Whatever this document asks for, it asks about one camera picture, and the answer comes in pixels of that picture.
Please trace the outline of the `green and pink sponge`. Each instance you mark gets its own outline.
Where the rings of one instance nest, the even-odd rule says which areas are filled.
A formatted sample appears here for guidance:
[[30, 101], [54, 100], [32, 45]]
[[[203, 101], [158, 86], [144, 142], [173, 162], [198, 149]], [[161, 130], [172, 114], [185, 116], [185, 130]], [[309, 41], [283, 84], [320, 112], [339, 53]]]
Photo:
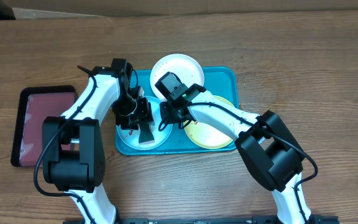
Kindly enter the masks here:
[[139, 129], [139, 144], [151, 144], [155, 141], [154, 135], [152, 134], [152, 130], [149, 124], [139, 124]]

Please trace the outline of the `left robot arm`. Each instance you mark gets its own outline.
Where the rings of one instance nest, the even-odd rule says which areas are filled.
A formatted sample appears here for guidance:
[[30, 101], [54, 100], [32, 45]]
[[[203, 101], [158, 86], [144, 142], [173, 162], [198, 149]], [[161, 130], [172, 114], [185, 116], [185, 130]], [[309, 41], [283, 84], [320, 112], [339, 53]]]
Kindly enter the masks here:
[[34, 170], [35, 188], [49, 197], [70, 197], [83, 223], [120, 223], [117, 208], [102, 185], [106, 160], [100, 125], [109, 110], [123, 130], [138, 130], [139, 142], [152, 142], [151, 104], [128, 60], [115, 58], [108, 67], [80, 68], [89, 76], [82, 95], [59, 117], [42, 125], [43, 151]]

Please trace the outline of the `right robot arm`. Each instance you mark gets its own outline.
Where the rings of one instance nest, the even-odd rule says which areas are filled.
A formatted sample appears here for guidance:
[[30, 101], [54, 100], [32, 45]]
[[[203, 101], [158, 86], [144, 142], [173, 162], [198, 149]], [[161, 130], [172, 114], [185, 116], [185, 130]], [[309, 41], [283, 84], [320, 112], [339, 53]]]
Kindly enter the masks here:
[[273, 195], [281, 223], [310, 223], [312, 212], [302, 190], [302, 162], [305, 153], [281, 118], [272, 111], [248, 113], [217, 99], [205, 87], [186, 86], [167, 72], [155, 84], [166, 101], [161, 106], [162, 122], [195, 121], [212, 126], [230, 137], [250, 175]]

